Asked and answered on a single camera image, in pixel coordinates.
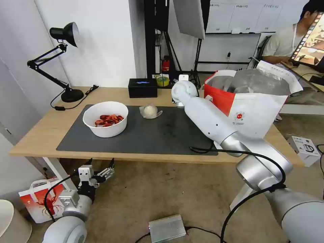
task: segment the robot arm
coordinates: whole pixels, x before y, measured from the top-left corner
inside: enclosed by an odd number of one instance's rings
[[[79,169],[78,191],[63,190],[59,199],[64,206],[63,217],[51,224],[44,234],[43,243],[84,243],[90,206],[95,199],[95,191],[100,183],[114,174],[114,159],[108,168],[95,174],[92,165],[82,165]]]
[[[185,113],[208,138],[225,150],[263,154],[276,161],[285,173],[292,170],[292,164],[274,147],[263,139],[249,138],[239,133],[228,117],[208,97],[206,99],[196,97],[197,93],[193,92],[194,90],[196,89],[193,83],[181,80],[172,88],[172,98],[176,102],[183,103]],[[237,165],[237,171],[256,191],[276,184],[282,179],[276,165],[252,155],[246,156]]]
[[[196,97],[194,85],[188,79],[181,80],[181,77],[172,88],[172,98],[183,103],[185,113],[208,138],[225,150],[265,155],[276,161],[286,174],[292,170],[291,163],[280,152],[263,139],[249,138],[239,133],[209,97]],[[280,170],[274,164],[252,155],[237,164],[237,172],[255,191],[268,188],[282,179]],[[292,243],[323,242],[324,201],[288,188],[266,192],[265,196],[277,222]]]

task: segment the brown floor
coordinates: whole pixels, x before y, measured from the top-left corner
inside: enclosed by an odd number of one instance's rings
[[[324,116],[285,115],[276,124],[283,135],[304,136],[315,144],[324,143]],[[67,161],[71,168],[82,161]],[[95,169],[107,162],[94,161]],[[97,190],[87,221],[88,243],[135,242],[148,232],[148,222],[181,214],[185,225],[203,227],[220,234],[229,213],[229,204],[243,186],[235,167],[150,162],[115,164],[115,175]],[[287,186],[317,197],[323,193],[319,165],[295,168]],[[50,223],[34,224],[29,243],[40,243]],[[284,243],[268,202],[260,195],[242,206],[228,224],[228,243]],[[146,237],[142,243],[151,242]],[[209,243],[219,239],[192,229],[189,235],[172,242]]]

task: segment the man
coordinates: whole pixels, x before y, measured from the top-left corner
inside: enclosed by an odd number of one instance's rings
[[[276,32],[267,43],[262,58],[271,64],[289,63],[292,53],[315,20],[324,11],[323,0],[310,0],[303,9],[297,24]]]

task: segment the black desk mat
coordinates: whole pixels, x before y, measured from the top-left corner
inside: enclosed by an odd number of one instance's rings
[[[211,140],[177,107],[158,107],[163,113],[156,119],[144,119],[138,106],[127,106],[129,114],[125,130],[111,138],[100,138],[84,125],[85,106],[59,146],[59,151],[106,152],[131,154],[197,155],[190,146],[209,148]]]

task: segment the black desk lamp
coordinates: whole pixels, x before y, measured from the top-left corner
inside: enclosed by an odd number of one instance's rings
[[[76,23],[72,22],[67,24],[63,29],[61,28],[51,28],[50,29],[50,35],[57,40],[57,42],[59,42],[60,44],[55,47],[54,49],[46,52],[45,54],[37,57],[34,60],[28,61],[27,65],[28,67],[30,67],[31,69],[34,69],[36,72],[42,74],[43,76],[45,76],[46,78],[52,80],[54,83],[56,83],[57,85],[61,86],[64,89],[64,93],[61,96],[61,99],[63,102],[75,102],[78,101],[80,99],[83,98],[84,94],[81,90],[79,89],[72,89],[70,88],[69,84],[52,77],[51,75],[49,75],[48,73],[44,72],[43,70],[41,70],[39,67],[43,64],[45,64],[46,62],[54,59],[55,57],[63,54],[66,52],[66,47],[67,44],[65,44],[63,42],[63,40],[66,40],[68,43],[70,43],[71,45],[77,47],[77,44],[79,42],[79,30],[78,30],[78,26]],[[51,52],[56,51],[57,49],[60,49],[61,52],[55,54],[52,57],[48,57],[48,58],[43,58],[46,55],[50,54]]]

